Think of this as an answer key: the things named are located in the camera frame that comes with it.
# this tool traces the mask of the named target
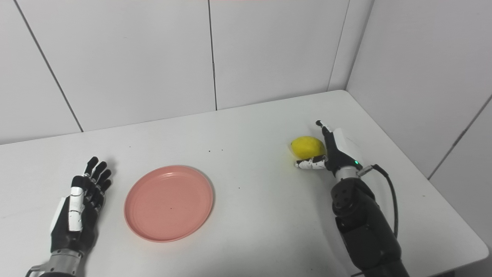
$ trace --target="yellow lemon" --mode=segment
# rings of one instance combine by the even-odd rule
[[[290,146],[301,160],[326,154],[325,145],[315,137],[298,137],[290,143]]]

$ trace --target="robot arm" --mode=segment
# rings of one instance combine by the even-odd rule
[[[32,267],[26,277],[33,272],[44,272],[42,277],[76,275],[81,258],[95,243],[96,222],[111,186],[111,171],[106,162],[98,162],[92,157],[84,175],[73,178],[70,195],[61,199],[51,224],[51,257],[46,264]]]
[[[341,129],[332,131],[319,120],[316,124],[325,137],[327,155],[297,161],[296,167],[326,168],[335,176],[332,210],[352,262],[366,277],[408,277],[397,241],[398,208],[388,174],[378,165],[363,168],[356,145]],[[382,173],[390,184],[395,207],[394,232],[376,203],[374,193],[360,179],[372,169]]]

